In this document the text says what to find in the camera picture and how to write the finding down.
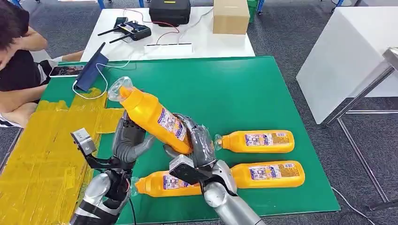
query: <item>person's hand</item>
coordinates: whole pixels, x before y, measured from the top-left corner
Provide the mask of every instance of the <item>person's hand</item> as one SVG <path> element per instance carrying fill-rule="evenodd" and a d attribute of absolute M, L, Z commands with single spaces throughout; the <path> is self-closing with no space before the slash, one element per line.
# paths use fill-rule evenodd
<path fill-rule="evenodd" d="M 10 46 L 4 50 L 0 51 L 0 70 L 6 67 L 7 63 L 14 56 L 15 52 L 20 48 L 20 40 L 18 38 L 14 38 L 14 43 L 10 44 Z"/>
<path fill-rule="evenodd" d="M 208 129 L 203 125 L 198 125 L 190 117 L 178 113 L 174 114 L 187 128 L 187 134 L 192 144 L 192 153 L 188 155 L 193 160 L 195 167 L 208 165 L 216 160 L 213 141 Z M 163 146 L 166 153 L 171 157 L 177 157 L 180 153 L 176 152 L 171 146 Z"/>

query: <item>phone screen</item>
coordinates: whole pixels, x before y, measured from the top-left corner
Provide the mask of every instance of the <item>phone screen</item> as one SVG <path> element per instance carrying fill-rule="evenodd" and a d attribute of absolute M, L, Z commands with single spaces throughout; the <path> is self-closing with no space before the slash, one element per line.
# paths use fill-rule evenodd
<path fill-rule="evenodd" d="M 83 70 L 84 66 L 64 66 L 64 67 L 54 67 L 50 73 L 50 77 L 55 76 L 78 76 Z"/>

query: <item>green table mat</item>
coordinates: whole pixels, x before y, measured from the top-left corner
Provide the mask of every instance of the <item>green table mat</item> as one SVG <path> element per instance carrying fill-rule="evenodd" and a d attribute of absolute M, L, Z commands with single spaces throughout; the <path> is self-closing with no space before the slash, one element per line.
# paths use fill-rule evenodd
<path fill-rule="evenodd" d="M 110 62 L 123 65 L 125 61 Z M 210 135 L 226 135 L 238 130 L 290 130 L 295 138 L 294 150 L 287 154 L 243 154 L 217 151 L 232 167 L 239 163 L 278 160 L 299 161 L 306 181 L 296 188 L 240 189 L 238 194 L 261 216 L 340 210 L 328 179 L 307 135 L 297 109 L 286 88 L 273 57 L 209 58 L 180 60 L 132 61 L 123 69 L 105 68 L 111 85 L 121 76 L 129 76 L 133 84 L 159 98 L 171 112 L 182 113 L 208 127 Z M 74 78 L 54 78 L 42 99 L 65 100 L 74 97 Z M 102 77 L 95 87 L 104 89 Z M 107 108 L 121 107 L 108 101 Z M 98 157 L 111 156 L 113 134 L 103 135 Z M 135 177 L 145 177 L 168 169 L 168 156 L 157 141 L 134 167 Z M 132 197 L 138 223 L 211 220 L 218 216 L 201 195 L 153 198 Z M 117 224 L 132 224 L 127 204 Z"/>

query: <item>white table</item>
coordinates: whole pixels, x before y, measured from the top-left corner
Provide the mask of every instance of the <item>white table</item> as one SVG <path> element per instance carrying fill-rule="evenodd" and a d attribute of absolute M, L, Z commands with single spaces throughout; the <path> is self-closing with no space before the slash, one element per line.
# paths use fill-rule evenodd
<path fill-rule="evenodd" d="M 398 46 L 398 7 L 338 7 L 296 79 L 317 124 L 346 98 L 357 96 L 389 64 L 382 54 Z M 394 72 L 367 97 L 398 96 Z"/>
<path fill-rule="evenodd" d="M 212 7 L 192 7 L 190 21 L 186 25 L 180 25 L 177 28 L 180 34 L 167 34 L 163 36 L 159 44 L 178 43 L 180 35 L 190 26 L 195 24 L 201 15 L 208 12 Z M 148 8 L 134 8 L 144 15 L 144 21 L 151 21 Z M 255 56 L 249 38 L 246 35 L 220 35 L 213 34 L 213 12 L 202 17 L 200 22 L 187 30 L 181 39 L 181 43 L 192 43 L 193 53 L 178 55 L 174 52 L 170 55 L 156 55 L 152 52 L 149 55 L 144 55 L 144 46 L 147 44 L 155 44 L 160 35 L 175 31 L 174 28 L 160 27 L 153 23 L 144 23 L 152 30 L 152 35 L 139 41 L 131 41 L 126 43 L 124 41 L 117 41 L 109 44 L 109 41 L 121 36 L 120 33 L 109 33 L 98 36 L 99 33 L 113 28 L 117 17 L 128 17 L 129 21 L 136 20 L 139 24 L 142 23 L 141 14 L 127 11 L 123 9 L 104 9 L 98 18 L 97 24 L 92 31 L 90 40 L 87 43 L 86 49 L 81 61 L 88 61 L 97 51 L 99 46 L 106 42 L 104 49 L 101 51 L 110 61 L 117 60 L 153 60 L 153 59 L 181 59 L 181 58 L 212 58 L 212 57 L 242 57 Z"/>

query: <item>robotic arm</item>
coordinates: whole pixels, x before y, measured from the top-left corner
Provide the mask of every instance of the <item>robotic arm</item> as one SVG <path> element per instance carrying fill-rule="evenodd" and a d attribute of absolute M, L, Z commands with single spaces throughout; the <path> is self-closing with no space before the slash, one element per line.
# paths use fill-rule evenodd
<path fill-rule="evenodd" d="M 105 171 L 101 171 L 88 185 L 70 225 L 116 223 L 131 194 L 131 175 L 136 159 L 148 150 L 155 140 L 152 135 L 144 138 L 145 133 L 146 131 L 124 112 L 116 127 L 112 144 L 113 156 L 109 159 L 100 159 L 92 155 L 97 149 L 84 128 L 71 134 L 89 166 Z"/>
<path fill-rule="evenodd" d="M 189 117 L 175 115 L 186 125 L 193 151 L 188 156 L 180 155 L 164 145 L 166 153 L 174 158 L 170 162 L 170 174 L 192 185 L 199 182 L 205 201 L 226 225 L 265 225 L 237 195 L 231 170 L 224 161 L 216 159 L 207 128 L 199 126 Z M 129 200 L 136 159 L 151 147 L 154 136 L 144 138 L 145 130 L 124 112 L 113 139 L 113 156 L 109 159 L 92 155 L 97 149 L 84 128 L 73 132 L 72 137 L 89 166 L 105 171 L 101 171 L 90 182 L 70 225 L 113 225 Z"/>
<path fill-rule="evenodd" d="M 169 164 L 170 174 L 192 185 L 199 182 L 206 203 L 214 208 L 226 225 L 265 225 L 237 195 L 231 169 L 224 161 L 216 159 L 207 128 L 199 126 L 189 117 L 180 114 L 175 116 L 186 125 L 191 135 L 193 152 L 188 157 L 178 155 L 170 146 L 165 145 L 167 154 L 175 157 Z"/>

